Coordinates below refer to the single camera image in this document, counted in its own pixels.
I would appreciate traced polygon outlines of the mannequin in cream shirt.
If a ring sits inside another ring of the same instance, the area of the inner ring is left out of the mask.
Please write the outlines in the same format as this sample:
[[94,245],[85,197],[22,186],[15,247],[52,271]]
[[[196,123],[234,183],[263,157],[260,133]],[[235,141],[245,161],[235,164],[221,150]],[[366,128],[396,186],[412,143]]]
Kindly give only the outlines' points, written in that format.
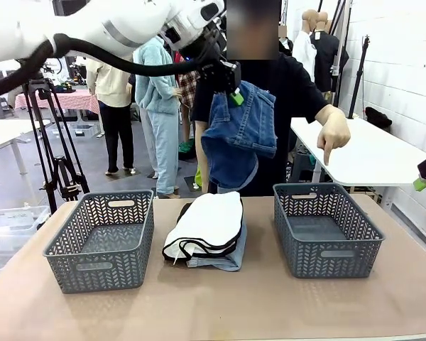
[[136,173],[133,166],[133,133],[131,128],[130,74],[106,63],[88,59],[86,61],[87,87],[97,98],[104,129],[108,153],[108,169],[111,176],[119,171],[117,167],[118,145],[122,146],[123,169],[129,174]]

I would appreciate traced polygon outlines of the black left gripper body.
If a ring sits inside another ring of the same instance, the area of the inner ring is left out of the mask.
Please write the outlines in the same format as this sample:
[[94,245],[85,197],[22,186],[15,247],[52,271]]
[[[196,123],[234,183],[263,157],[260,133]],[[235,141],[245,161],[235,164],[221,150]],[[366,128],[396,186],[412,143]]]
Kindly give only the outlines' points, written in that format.
[[198,60],[197,85],[207,86],[213,92],[233,94],[241,82],[241,64],[238,61]]

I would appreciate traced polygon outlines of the light blue denim shorts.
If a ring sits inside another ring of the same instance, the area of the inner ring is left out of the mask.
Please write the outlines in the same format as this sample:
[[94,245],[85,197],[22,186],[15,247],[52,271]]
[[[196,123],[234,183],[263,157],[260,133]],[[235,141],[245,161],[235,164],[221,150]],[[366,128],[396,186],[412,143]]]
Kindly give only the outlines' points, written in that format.
[[235,250],[225,256],[219,258],[199,258],[192,257],[186,262],[188,268],[197,268],[203,266],[213,266],[214,268],[222,271],[235,272],[241,269],[242,260],[244,256],[244,249],[246,246],[247,227],[246,223],[241,223],[241,234],[236,242]]

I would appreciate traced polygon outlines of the white T-shirt black trim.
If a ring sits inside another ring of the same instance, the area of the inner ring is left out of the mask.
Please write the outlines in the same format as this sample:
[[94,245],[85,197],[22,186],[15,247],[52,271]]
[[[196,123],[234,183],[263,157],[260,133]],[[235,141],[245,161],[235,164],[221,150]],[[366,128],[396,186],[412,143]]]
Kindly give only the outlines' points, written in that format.
[[174,264],[192,257],[219,258],[235,250],[244,208],[238,192],[196,198],[168,233],[162,255]]

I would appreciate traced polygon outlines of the mannequin in white shirt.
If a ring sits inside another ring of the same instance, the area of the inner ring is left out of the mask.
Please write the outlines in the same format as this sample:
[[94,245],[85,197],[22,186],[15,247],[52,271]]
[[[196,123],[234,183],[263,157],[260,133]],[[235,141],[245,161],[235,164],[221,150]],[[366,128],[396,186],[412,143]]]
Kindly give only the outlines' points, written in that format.
[[315,78],[315,58],[317,49],[311,43],[310,34],[316,29],[318,12],[309,9],[302,13],[301,29],[293,43],[293,57],[302,63],[312,81]]

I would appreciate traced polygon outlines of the dark blue denim shorts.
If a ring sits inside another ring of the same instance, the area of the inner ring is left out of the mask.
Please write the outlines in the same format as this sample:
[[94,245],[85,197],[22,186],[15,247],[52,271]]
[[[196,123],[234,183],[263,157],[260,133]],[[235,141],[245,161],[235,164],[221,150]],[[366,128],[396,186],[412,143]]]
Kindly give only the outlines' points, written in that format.
[[250,82],[242,81],[239,88],[241,106],[233,105],[227,94],[214,95],[201,139],[209,180],[218,193],[245,188],[257,174],[258,158],[274,158],[277,150],[275,97]]

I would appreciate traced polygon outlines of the grey plastic woven basket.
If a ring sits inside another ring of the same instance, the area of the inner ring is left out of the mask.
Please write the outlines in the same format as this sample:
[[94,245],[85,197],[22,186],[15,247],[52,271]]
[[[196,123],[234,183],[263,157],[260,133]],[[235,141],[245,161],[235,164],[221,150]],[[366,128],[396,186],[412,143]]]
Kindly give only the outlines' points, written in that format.
[[294,277],[369,277],[385,236],[342,186],[285,183],[273,191],[275,228]]
[[43,254],[64,294],[138,288],[153,232],[152,190],[88,193]]

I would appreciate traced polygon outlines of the white table with grey legs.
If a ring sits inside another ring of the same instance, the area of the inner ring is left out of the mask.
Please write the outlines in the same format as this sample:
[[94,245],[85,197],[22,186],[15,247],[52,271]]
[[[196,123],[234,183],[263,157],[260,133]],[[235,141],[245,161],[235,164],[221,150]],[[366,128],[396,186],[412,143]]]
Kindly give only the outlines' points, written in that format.
[[18,144],[27,144],[29,140],[23,139],[22,135],[31,131],[30,119],[0,119],[0,149],[11,147],[21,175],[27,174],[27,170]]

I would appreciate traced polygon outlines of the person's left hand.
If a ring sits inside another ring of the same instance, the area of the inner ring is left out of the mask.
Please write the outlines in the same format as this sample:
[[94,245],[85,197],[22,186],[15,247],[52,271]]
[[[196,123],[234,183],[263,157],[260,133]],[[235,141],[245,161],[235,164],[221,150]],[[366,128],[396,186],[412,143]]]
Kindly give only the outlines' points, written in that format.
[[317,147],[324,151],[324,164],[326,166],[329,165],[332,150],[344,147],[350,138],[351,133],[345,114],[328,119],[327,123],[322,126],[317,139]]

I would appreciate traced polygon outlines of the white side table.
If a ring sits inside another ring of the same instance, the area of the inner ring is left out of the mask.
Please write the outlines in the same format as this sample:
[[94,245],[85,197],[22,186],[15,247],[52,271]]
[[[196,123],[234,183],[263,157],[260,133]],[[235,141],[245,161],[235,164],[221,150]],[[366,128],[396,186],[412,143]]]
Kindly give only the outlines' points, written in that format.
[[417,165],[426,153],[413,145],[359,118],[347,121],[351,139],[346,146],[334,149],[329,163],[317,147],[322,126],[304,118],[293,118],[291,128],[315,157],[312,181],[320,181],[324,171],[333,182],[343,186],[400,187],[418,178]]

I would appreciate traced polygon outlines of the person in black T-shirt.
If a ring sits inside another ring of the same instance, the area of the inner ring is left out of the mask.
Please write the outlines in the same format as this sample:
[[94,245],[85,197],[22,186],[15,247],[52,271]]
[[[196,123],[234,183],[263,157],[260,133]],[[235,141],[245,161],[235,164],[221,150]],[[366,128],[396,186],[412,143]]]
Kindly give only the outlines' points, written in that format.
[[[293,57],[280,54],[275,60],[242,60],[240,64],[241,81],[250,82],[275,97],[275,157],[260,156],[257,174],[245,188],[239,190],[243,196],[267,196],[272,193],[275,184],[285,182],[291,119],[304,117],[308,122],[316,121],[315,115],[328,103],[302,64]],[[192,119],[207,122],[207,129],[212,100],[216,94],[221,93],[197,85]],[[210,180],[208,193],[218,193],[216,185]]]

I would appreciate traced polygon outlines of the clear plastic storage box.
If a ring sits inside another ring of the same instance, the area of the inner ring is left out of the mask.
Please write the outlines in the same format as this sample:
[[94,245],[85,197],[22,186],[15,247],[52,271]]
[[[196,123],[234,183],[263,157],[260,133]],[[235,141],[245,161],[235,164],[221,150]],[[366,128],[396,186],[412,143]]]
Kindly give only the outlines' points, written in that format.
[[0,271],[50,216],[48,206],[0,210]]

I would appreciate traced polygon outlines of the black bag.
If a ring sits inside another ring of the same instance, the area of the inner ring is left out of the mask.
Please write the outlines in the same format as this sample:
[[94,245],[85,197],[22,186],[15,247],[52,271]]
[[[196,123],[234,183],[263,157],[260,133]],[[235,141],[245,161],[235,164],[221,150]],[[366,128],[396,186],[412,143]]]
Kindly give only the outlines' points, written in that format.
[[391,132],[391,125],[393,121],[387,117],[386,114],[374,109],[373,107],[366,107],[364,110],[367,122],[370,124],[387,131]]

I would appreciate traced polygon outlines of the mannequin in plaid hoodie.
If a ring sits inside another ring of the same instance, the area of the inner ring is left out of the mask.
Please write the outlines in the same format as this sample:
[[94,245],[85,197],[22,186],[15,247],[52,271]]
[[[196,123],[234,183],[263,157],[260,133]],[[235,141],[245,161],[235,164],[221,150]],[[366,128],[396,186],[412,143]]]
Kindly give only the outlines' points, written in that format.
[[194,104],[198,77],[197,71],[178,76],[178,85],[181,90],[182,138],[184,143],[187,143],[190,139],[190,112]]

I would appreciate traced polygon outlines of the black leaning poles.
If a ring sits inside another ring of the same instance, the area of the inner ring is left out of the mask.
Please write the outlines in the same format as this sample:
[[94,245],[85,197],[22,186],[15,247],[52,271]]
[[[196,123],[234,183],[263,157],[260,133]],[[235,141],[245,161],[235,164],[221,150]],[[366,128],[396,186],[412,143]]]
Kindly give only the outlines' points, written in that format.
[[335,56],[332,66],[332,104],[335,107],[339,106],[339,96],[342,79],[342,60],[343,54],[346,51],[347,34],[349,32],[349,20],[351,15],[353,0],[343,0],[338,14],[339,31],[339,46],[337,55]]

